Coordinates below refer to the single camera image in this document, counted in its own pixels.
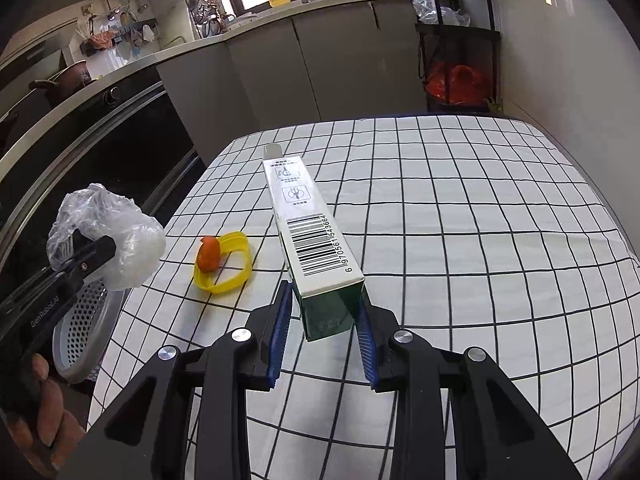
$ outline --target yellow plastic lid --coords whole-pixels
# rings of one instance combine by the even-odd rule
[[[198,288],[206,290],[211,294],[222,294],[234,288],[241,286],[251,276],[252,258],[249,249],[249,240],[246,235],[240,231],[233,231],[218,237],[220,243],[220,256],[229,254],[233,251],[240,251],[244,254],[244,266],[235,276],[221,283],[214,284],[214,272],[202,272],[197,264],[193,264],[193,283]]]

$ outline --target wall outlet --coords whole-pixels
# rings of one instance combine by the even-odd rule
[[[94,4],[86,4],[80,7],[83,16],[91,16],[95,12]]]

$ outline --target white tablecloth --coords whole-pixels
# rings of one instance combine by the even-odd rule
[[[436,347],[486,349],[582,475],[597,478],[638,416],[638,263],[543,134],[492,118],[340,121],[235,140],[167,225],[158,272],[127,300],[90,422],[162,345],[211,344],[270,303],[287,278],[261,167],[274,141],[302,155],[362,263],[372,302]],[[253,275],[241,291],[210,296],[191,281],[199,237],[235,230],[250,238]],[[240,265],[232,256],[222,278]],[[294,310],[276,388],[247,393],[252,472],[388,478],[394,394],[370,390],[353,330],[308,343]],[[455,478],[451,430],[448,420],[447,479]]]

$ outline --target human hand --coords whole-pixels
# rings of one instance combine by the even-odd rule
[[[34,354],[31,369],[40,383],[40,407],[36,424],[37,437],[47,447],[50,447],[55,440],[55,446],[50,456],[50,465],[55,470],[59,470],[82,440],[85,431],[78,424],[76,418],[65,410],[60,386],[48,378],[49,364],[46,359],[39,354]],[[34,451],[34,436],[27,423],[18,418],[9,422],[8,427],[18,448],[24,453],[33,468],[44,476],[52,476],[46,459]]]

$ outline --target perforated basket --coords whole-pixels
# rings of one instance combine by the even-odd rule
[[[102,279],[84,288],[53,331],[53,362],[70,383],[79,383],[100,363],[125,298],[107,291]]]

